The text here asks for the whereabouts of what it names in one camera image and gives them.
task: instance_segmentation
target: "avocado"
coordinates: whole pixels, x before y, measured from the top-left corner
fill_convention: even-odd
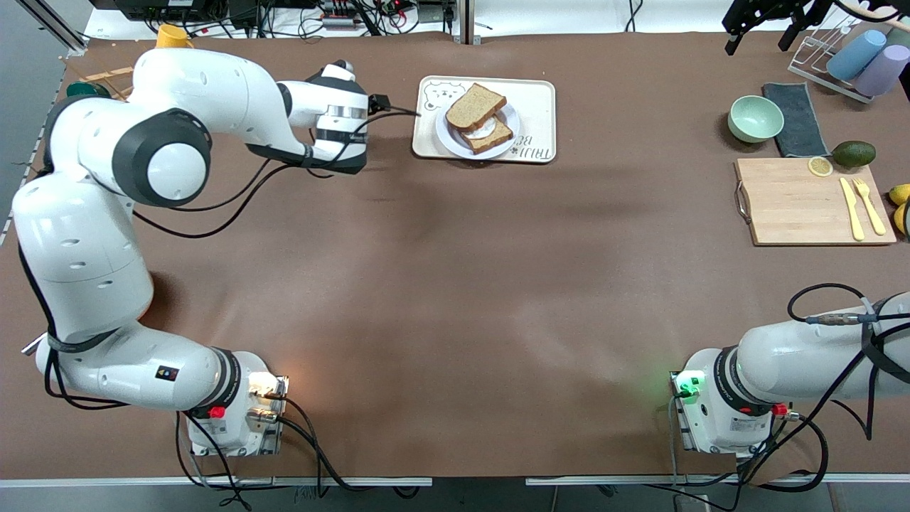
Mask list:
[[[844,167],[862,167],[875,159],[875,146],[862,140],[847,140],[838,144],[831,156]]]

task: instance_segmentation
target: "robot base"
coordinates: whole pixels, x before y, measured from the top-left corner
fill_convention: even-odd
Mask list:
[[[262,394],[287,396],[288,378],[272,375],[258,356],[234,352],[240,362],[239,391],[225,408],[224,417],[200,419],[199,424],[215,440],[225,456],[275,455],[281,444],[281,423],[257,421],[248,415],[250,409],[264,409],[275,415],[284,413],[283,400],[263,398]],[[193,453],[211,456],[216,453],[205,434],[191,422],[188,425]]]
[[[772,415],[749,416],[730,407],[714,382],[714,360],[721,350],[701,350],[671,375],[673,391],[697,389],[698,394],[680,398],[677,407],[682,444],[686,450],[712,454],[736,454],[749,458],[771,430]]]

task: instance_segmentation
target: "purple cup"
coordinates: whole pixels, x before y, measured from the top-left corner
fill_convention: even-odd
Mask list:
[[[891,90],[910,60],[910,49],[906,46],[891,45],[869,63],[853,82],[854,89],[866,96],[879,96]]]

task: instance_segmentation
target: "cutting board handle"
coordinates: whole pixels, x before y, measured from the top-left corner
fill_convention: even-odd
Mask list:
[[[749,215],[749,211],[746,205],[749,204],[749,201],[745,198],[745,192],[743,191],[743,181],[738,179],[736,181],[736,191],[733,193],[733,200],[736,201],[736,209],[739,210],[740,217],[745,220],[746,226],[752,224],[752,216]]]

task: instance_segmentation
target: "plate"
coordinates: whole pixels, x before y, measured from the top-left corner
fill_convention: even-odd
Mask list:
[[[515,111],[515,108],[512,105],[506,103],[506,106],[500,108],[500,110],[495,114],[497,118],[502,121],[510,130],[512,130],[512,138],[506,140],[499,146],[493,146],[482,153],[474,154],[470,150],[468,143],[461,138],[458,130],[452,128],[449,125],[449,122],[446,121],[446,112],[449,111],[451,105],[445,108],[440,108],[439,114],[436,115],[436,137],[440,140],[443,146],[446,147],[449,151],[455,154],[457,157],[463,159],[471,160],[489,160],[495,159],[502,153],[505,153],[515,144],[515,139],[518,138],[519,130],[521,129],[521,121],[518,119],[518,112]]]

